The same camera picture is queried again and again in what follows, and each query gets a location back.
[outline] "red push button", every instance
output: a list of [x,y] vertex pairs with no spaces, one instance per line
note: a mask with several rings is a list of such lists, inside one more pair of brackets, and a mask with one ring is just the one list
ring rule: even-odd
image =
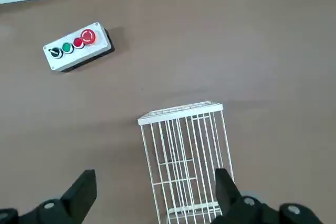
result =
[[88,45],[94,43],[94,41],[96,40],[96,35],[95,32],[91,29],[85,29],[81,32],[80,38],[84,44]]
[[74,47],[76,47],[76,48],[83,48],[84,47],[84,43],[83,43],[81,38],[75,38],[72,43],[73,43]]

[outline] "wire cage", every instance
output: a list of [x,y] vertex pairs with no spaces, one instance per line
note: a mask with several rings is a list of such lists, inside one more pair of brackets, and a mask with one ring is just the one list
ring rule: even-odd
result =
[[234,180],[223,105],[200,102],[155,110],[138,119],[159,224],[210,223],[220,208],[215,169],[223,143]]

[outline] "control box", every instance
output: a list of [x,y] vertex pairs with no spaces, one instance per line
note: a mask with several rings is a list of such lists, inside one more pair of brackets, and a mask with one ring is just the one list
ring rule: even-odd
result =
[[50,68],[68,72],[114,51],[104,27],[96,22],[43,46]]

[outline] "black selector switch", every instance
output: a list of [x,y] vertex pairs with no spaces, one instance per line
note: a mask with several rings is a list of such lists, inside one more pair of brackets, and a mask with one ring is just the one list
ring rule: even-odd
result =
[[48,49],[48,51],[50,52],[51,56],[54,57],[55,59],[62,58],[63,56],[63,51],[58,47]]

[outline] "white edge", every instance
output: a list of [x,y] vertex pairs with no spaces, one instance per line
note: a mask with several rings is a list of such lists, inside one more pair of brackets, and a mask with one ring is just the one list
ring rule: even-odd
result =
[[[185,108],[185,107],[194,106],[197,104],[200,104],[201,106],[192,108],[192,109],[185,109],[185,110],[174,111],[174,112],[166,112],[160,115],[151,115],[151,113],[153,112],[160,112],[160,111],[176,109],[176,108]],[[223,105],[220,103],[201,102],[201,103],[189,104],[185,106],[177,106],[177,107],[172,107],[168,109],[151,111],[147,113],[146,115],[140,117],[138,119],[138,124],[145,125],[145,124],[157,123],[157,122],[168,121],[168,120],[173,120],[173,119],[178,119],[178,118],[185,118],[185,117],[193,116],[193,115],[212,113],[212,112],[222,111],[222,110],[223,110]]]

